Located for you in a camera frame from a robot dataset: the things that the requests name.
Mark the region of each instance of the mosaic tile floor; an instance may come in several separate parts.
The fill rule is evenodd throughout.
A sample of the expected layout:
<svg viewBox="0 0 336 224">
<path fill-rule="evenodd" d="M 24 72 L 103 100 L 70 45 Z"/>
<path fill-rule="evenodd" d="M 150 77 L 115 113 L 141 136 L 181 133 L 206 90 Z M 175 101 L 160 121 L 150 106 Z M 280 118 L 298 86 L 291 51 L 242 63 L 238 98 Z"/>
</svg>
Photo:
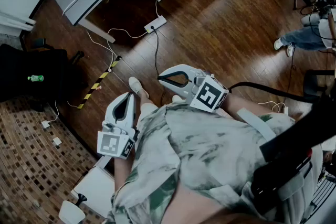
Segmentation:
<svg viewBox="0 0 336 224">
<path fill-rule="evenodd" d="M 54 118 L 50 107 L 33 111 L 25 98 L 0 103 L 0 223 L 62 223 L 63 200 L 76 201 L 69 193 L 96 160 L 59 120 L 44 130 L 41 121 Z M 57 147 L 55 137 L 62 141 Z M 80 208 L 84 223 L 103 222 Z"/>
</svg>

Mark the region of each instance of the parquet floor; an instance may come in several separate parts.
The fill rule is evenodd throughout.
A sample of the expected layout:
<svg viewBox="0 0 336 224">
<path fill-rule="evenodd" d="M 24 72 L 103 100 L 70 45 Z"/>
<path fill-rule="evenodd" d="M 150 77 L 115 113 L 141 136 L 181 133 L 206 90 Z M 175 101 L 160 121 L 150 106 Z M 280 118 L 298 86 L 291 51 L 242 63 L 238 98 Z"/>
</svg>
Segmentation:
<svg viewBox="0 0 336 224">
<path fill-rule="evenodd" d="M 291 59 L 284 49 L 274 51 L 273 43 L 282 34 L 301 27 L 302 16 L 292 10 L 292 5 L 293 0 L 162 0 L 158 12 L 167 19 L 167 24 L 157 31 L 159 72 L 185 63 L 210 70 L 228 87 L 251 81 L 286 91 Z M 89 15 L 89 20 L 105 31 L 123 28 L 138 36 L 155 17 L 155 0 L 104 0 Z M 84 28 L 74 27 L 66 16 L 62 17 L 55 0 L 45 0 L 34 19 L 37 24 L 25 38 L 27 48 L 34 39 L 44 37 L 55 48 L 66 49 L 69 57 L 77 50 L 84 51 L 86 56 L 79 67 L 88 84 L 93 85 L 110 63 L 111 53 L 93 44 Z M 140 39 L 131 39 L 121 31 L 113 31 L 112 35 L 116 39 L 112 48 L 122 60 L 103 80 L 102 89 L 95 91 L 81 110 L 66 103 L 59 105 L 67 123 L 94 151 L 106 108 L 115 97 L 129 91 L 130 76 L 140 79 L 155 104 L 159 105 L 162 94 L 154 67 L 155 34 Z M 93 33 L 91 36 L 106 45 L 99 36 Z M 331 55 L 298 49 L 289 92 L 302 94 L 305 71 L 325 69 L 327 56 L 332 68 Z M 76 92 L 68 101 L 78 105 L 88 90 Z M 250 88 L 240 88 L 234 93 L 255 102 L 283 100 Z M 169 103 L 171 96 L 168 93 L 164 103 Z M 308 105 L 291 100 L 286 104 L 295 118 L 309 110 Z"/>
</svg>

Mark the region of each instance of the foot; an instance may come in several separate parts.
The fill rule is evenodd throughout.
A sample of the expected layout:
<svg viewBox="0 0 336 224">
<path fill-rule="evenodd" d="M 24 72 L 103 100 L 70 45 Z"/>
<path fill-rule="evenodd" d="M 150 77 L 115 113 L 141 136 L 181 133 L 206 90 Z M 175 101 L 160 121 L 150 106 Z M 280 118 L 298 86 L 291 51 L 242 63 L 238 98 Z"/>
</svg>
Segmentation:
<svg viewBox="0 0 336 224">
<path fill-rule="evenodd" d="M 178 95 L 174 95 L 172 101 L 173 101 L 173 103 L 183 103 L 184 102 L 184 100 L 181 97 L 179 97 Z"/>
<path fill-rule="evenodd" d="M 142 85 L 137 78 L 130 77 L 128 79 L 128 83 L 132 91 L 135 92 L 138 96 L 146 96 L 147 98 L 149 98 L 149 94 L 142 88 Z"/>
<path fill-rule="evenodd" d="M 274 50 L 278 50 L 278 49 L 280 49 L 282 46 L 283 46 L 283 43 L 281 42 L 280 39 L 277 39 L 277 40 L 274 42 Z"/>
<path fill-rule="evenodd" d="M 286 54 L 288 57 L 292 57 L 293 56 L 293 53 L 294 53 L 294 47 L 291 46 L 291 45 L 288 45 L 287 46 L 287 49 L 286 49 Z"/>
</svg>

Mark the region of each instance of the white shoe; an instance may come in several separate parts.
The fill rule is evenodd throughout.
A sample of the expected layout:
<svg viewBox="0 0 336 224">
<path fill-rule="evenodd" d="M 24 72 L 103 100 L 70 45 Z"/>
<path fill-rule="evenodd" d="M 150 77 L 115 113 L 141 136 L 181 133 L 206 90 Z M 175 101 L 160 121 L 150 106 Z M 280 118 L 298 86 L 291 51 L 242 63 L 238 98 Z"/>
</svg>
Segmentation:
<svg viewBox="0 0 336 224">
<path fill-rule="evenodd" d="M 173 103 L 183 103 L 183 102 L 184 102 L 184 100 L 181 97 L 179 97 L 178 95 L 173 96 Z"/>
<path fill-rule="evenodd" d="M 277 39 L 277 40 L 274 42 L 274 50 L 278 50 L 278 49 L 280 49 L 282 46 L 283 46 L 283 43 L 281 42 L 280 38 Z"/>
<path fill-rule="evenodd" d="M 138 92 L 143 89 L 141 86 L 140 81 L 135 78 L 135 77 L 130 77 L 128 79 L 128 84 L 130 85 L 130 88 L 132 89 L 133 92 L 135 92 L 136 94 L 138 94 Z"/>
<path fill-rule="evenodd" d="M 288 57 L 292 57 L 293 56 L 293 53 L 294 53 L 294 47 L 291 46 L 291 45 L 288 45 L 287 46 L 287 49 L 286 49 L 286 54 Z"/>
</svg>

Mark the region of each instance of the white power strip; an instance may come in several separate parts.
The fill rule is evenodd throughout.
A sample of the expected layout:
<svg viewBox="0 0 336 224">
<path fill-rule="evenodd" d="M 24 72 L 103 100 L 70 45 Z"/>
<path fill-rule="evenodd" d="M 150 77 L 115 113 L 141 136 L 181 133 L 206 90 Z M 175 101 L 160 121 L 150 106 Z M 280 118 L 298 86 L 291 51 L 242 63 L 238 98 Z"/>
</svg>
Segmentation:
<svg viewBox="0 0 336 224">
<path fill-rule="evenodd" d="M 160 26 L 163 26 L 166 22 L 167 22 L 167 20 L 162 15 L 160 15 L 154 21 L 152 21 L 149 24 L 147 24 L 145 26 L 145 29 L 146 29 L 147 33 L 150 34 L 151 32 L 154 31 L 152 29 L 152 26 L 154 26 L 154 29 L 157 30 Z"/>
</svg>

